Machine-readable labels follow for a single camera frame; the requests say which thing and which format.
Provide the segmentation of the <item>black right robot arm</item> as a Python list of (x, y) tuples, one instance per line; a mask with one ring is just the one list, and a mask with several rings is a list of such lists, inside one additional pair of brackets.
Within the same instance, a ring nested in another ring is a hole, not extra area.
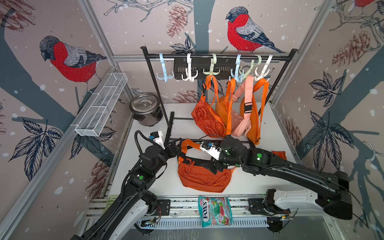
[(348, 174), (318, 172), (284, 160), (273, 152), (260, 148), (248, 149), (243, 143), (228, 135), (221, 141), (205, 140), (201, 150), (211, 155), (209, 170), (213, 174), (228, 167), (240, 167), (246, 173), (280, 178), (314, 191), (315, 203), (324, 212), (341, 220), (353, 217), (352, 195), (349, 191)]

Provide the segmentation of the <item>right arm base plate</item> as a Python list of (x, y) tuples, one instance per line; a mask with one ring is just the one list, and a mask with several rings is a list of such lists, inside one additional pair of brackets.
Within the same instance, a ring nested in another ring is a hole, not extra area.
[(251, 215), (263, 215), (263, 216), (274, 216), (274, 215), (290, 215), (290, 209), (283, 210), (277, 207), (275, 204), (268, 204), (265, 199), (248, 199), (249, 212)]

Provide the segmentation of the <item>bright orange sling bag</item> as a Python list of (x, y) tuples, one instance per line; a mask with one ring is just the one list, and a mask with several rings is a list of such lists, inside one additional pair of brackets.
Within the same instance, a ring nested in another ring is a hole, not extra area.
[[(245, 96), (242, 100), (240, 110), (243, 112), (244, 120), (247, 123), (245, 134), (255, 145), (259, 145), (261, 140), (261, 127), (264, 108), (267, 102), (268, 87), (269, 82), (267, 82), (266, 79), (260, 79), (254, 85), (254, 79), (248, 76), (245, 82)], [(261, 107), (258, 109), (254, 92), (257, 92), (260, 88), (263, 88), (263, 93)]]

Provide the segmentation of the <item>pink sling bag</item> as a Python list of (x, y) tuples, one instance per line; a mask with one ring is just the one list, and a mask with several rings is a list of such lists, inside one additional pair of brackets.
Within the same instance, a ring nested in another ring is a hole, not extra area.
[(245, 82), (234, 92), (231, 98), (231, 105), (242, 95), (245, 94), (241, 104), (242, 109), (237, 114), (231, 111), (232, 117), (232, 131), (231, 135), (236, 137), (245, 136), (251, 129), (251, 113), (253, 112), (253, 94), (254, 77), (248, 76)]

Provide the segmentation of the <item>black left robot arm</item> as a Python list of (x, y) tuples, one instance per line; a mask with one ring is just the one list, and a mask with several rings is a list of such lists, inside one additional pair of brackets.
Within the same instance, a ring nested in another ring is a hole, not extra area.
[(181, 150), (175, 141), (160, 145), (139, 130), (134, 139), (139, 159), (125, 176), (117, 199), (94, 225), (81, 236), (73, 235), (72, 240), (121, 240), (139, 219), (155, 212), (158, 197), (149, 189), (160, 169)]

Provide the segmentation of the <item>dark orange backpack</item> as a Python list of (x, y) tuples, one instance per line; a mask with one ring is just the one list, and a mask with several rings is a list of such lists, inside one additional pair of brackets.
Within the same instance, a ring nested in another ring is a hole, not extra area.
[[(212, 103), (206, 100), (206, 91), (214, 87), (214, 99)], [(197, 102), (194, 110), (191, 113), (196, 125), (206, 134), (215, 138), (222, 137), (224, 133), (224, 123), (222, 119), (216, 114), (213, 109), (215, 101), (219, 100), (219, 86), (215, 76), (209, 75), (203, 84), (203, 90), (199, 101)]]

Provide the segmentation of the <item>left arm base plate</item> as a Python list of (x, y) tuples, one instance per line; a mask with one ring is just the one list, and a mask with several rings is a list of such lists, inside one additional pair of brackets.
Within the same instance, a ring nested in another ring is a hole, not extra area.
[(154, 210), (150, 213), (150, 216), (169, 216), (171, 209), (171, 200), (159, 199), (156, 202)]

